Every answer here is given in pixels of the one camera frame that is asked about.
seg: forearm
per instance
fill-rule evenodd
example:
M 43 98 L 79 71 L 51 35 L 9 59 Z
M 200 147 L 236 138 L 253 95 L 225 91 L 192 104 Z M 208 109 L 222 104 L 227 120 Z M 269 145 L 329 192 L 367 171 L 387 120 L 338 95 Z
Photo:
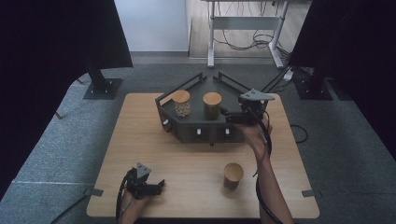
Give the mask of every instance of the forearm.
M 135 223 L 142 214 L 147 201 L 148 198 L 137 200 L 132 198 L 132 196 L 128 196 L 125 200 L 123 200 L 120 212 L 120 224 Z
M 262 199 L 267 207 L 274 213 L 274 215 L 283 223 L 293 223 L 290 210 L 286 201 L 280 191 L 280 187 L 276 181 L 271 162 L 269 158 L 265 158 L 263 163 L 259 165 L 259 185 Z M 262 210 L 262 223 L 268 222 L 271 218 Z

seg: gray carpet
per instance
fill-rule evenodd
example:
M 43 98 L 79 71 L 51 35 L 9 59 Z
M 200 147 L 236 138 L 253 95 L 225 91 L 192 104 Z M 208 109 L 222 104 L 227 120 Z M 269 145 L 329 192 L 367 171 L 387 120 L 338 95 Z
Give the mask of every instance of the gray carpet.
M 136 64 L 135 68 L 107 69 L 105 77 L 123 79 L 111 101 L 83 100 L 90 79 L 81 77 L 83 84 L 71 85 L 58 109 L 63 118 L 52 119 L 11 183 L 0 203 L 0 223 L 50 223 L 84 189 L 93 188 L 127 93 L 170 91 L 200 72 L 212 77 L 218 71 L 258 90 L 279 72 L 268 64 L 217 64 L 215 69 L 205 64 Z M 309 133 L 298 148 L 317 193 L 320 216 L 297 221 L 396 223 L 396 162 L 356 105 L 338 100 L 333 92 L 333 101 L 301 101 L 292 83 L 278 94 L 290 124 L 301 125 Z M 296 140 L 304 138 L 299 129 L 293 128 L 293 133 Z M 88 200 L 82 201 L 58 223 L 114 223 L 113 217 L 88 217 L 87 205 Z M 162 223 L 170 221 L 192 222 Z

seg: standing desk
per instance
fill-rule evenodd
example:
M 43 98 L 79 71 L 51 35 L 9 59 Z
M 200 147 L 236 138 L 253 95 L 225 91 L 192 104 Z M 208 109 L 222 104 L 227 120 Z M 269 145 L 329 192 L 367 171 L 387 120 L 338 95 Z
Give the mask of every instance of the standing desk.
M 163 193 L 153 197 L 142 217 L 258 218 L 256 161 L 246 143 L 183 144 L 161 125 L 155 98 L 159 93 L 130 93 L 126 96 L 111 137 L 87 214 L 114 217 L 120 182 L 139 161 L 152 170 L 148 184 L 165 179 Z M 271 161 L 279 186 L 295 218 L 319 215 L 315 197 L 304 197 L 310 190 L 305 168 L 294 141 L 285 110 L 278 95 L 270 101 L 273 141 Z M 245 172 L 238 188 L 225 189 L 223 169 L 239 163 Z
M 210 8 L 210 34 L 209 47 L 207 50 L 207 67 L 213 68 L 215 64 L 215 45 L 214 45 L 214 31 L 215 30 L 274 30 L 274 37 L 268 44 L 268 48 L 276 63 L 276 67 L 281 69 L 284 67 L 280 60 L 279 50 L 276 48 L 277 41 L 282 31 L 283 22 L 286 18 L 289 2 L 284 1 L 282 12 L 279 17 L 223 17 L 215 16 L 215 2 L 232 2 L 230 0 L 202 0 L 211 2 Z M 264 0 L 253 0 L 253 2 L 262 2 Z

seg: white wall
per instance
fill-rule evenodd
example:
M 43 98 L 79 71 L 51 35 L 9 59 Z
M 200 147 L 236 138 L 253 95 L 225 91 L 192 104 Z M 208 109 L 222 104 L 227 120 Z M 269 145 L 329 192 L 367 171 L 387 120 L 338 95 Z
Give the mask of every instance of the white wall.
M 129 51 L 188 51 L 185 0 L 115 0 Z
M 191 33 L 191 1 L 198 1 L 198 0 L 185 0 L 186 1 L 186 15 L 187 15 L 187 41 L 190 44 L 190 33 Z

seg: cylindrical cup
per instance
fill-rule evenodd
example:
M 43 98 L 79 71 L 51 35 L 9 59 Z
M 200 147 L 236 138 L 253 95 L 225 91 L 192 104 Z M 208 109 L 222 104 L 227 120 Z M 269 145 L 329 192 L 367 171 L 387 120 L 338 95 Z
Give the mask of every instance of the cylindrical cup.
M 220 114 L 221 96 L 216 92 L 204 95 L 204 114 L 207 119 L 217 119 Z
M 179 117 L 186 117 L 191 112 L 190 93 L 179 90 L 172 94 L 172 100 L 175 103 L 175 112 Z
M 224 188 L 234 190 L 244 177 L 244 169 L 238 163 L 231 162 L 224 167 Z

